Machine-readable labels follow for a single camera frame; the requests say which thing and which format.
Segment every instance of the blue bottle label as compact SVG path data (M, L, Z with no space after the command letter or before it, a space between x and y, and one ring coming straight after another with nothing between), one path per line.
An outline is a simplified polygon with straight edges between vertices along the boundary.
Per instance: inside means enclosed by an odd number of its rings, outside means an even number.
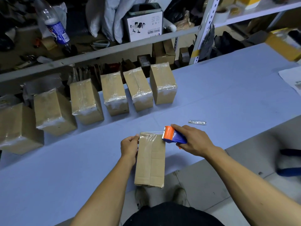
M57 43L66 44L70 41L66 33L66 30L60 21L57 22L56 24L46 25L46 26Z

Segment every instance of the white box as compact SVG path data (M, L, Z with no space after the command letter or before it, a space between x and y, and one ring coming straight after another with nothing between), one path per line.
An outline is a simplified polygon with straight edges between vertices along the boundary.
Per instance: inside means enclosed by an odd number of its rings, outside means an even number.
M130 42L162 34L163 11L123 18Z

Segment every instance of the blue table surface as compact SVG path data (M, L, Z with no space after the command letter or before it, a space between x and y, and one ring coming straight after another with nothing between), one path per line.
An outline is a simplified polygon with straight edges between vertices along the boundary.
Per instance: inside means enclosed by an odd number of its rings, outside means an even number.
M53 226L73 217L120 157L120 141L142 131L162 131L171 123L195 125L224 149L301 114L301 97L278 71L296 67L266 44L259 44L174 70L173 104L110 117L53 137L23 156L3 152L0 161L0 224ZM202 158L166 145L165 174ZM127 191L134 189L133 170Z

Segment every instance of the hand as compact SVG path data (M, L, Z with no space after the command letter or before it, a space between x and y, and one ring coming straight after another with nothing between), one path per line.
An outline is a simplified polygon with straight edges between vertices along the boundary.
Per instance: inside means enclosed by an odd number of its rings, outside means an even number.
M181 127L171 124L171 127L182 133L187 139L187 144L177 143L176 145L195 156L205 157L211 149L217 148L204 131L188 125Z
M138 150L139 135L127 137L121 141L121 157L127 158L134 165L136 163L136 153Z

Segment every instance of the person's left hand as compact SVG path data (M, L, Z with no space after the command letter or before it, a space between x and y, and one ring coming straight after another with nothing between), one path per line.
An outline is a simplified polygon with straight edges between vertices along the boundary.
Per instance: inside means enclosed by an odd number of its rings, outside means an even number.
M127 137L121 141L121 157L127 158L134 165L136 163L136 153L138 150L139 135Z

